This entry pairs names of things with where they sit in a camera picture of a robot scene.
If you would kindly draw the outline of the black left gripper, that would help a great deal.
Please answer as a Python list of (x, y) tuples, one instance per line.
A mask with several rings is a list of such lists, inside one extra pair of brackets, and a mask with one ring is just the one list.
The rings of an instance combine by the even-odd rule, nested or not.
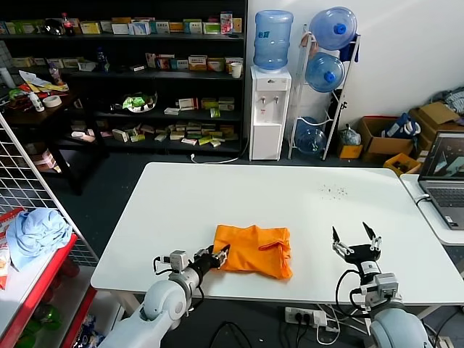
[(194, 261), (189, 264), (200, 278), (203, 278), (211, 269), (221, 268), (228, 259), (228, 253), (231, 245), (225, 245), (220, 251), (212, 254), (213, 245), (200, 249), (194, 255)]

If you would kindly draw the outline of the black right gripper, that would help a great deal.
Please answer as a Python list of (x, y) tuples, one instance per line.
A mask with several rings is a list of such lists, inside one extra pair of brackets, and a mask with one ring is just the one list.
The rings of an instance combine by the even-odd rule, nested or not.
[(362, 223), (371, 244), (361, 244), (357, 246), (347, 246), (341, 242), (339, 235), (332, 227), (332, 249), (338, 255), (344, 255), (343, 259), (346, 263), (354, 265), (361, 278), (372, 278), (381, 273), (378, 266), (378, 259), (381, 256), (381, 236), (377, 236), (374, 230), (365, 222)]

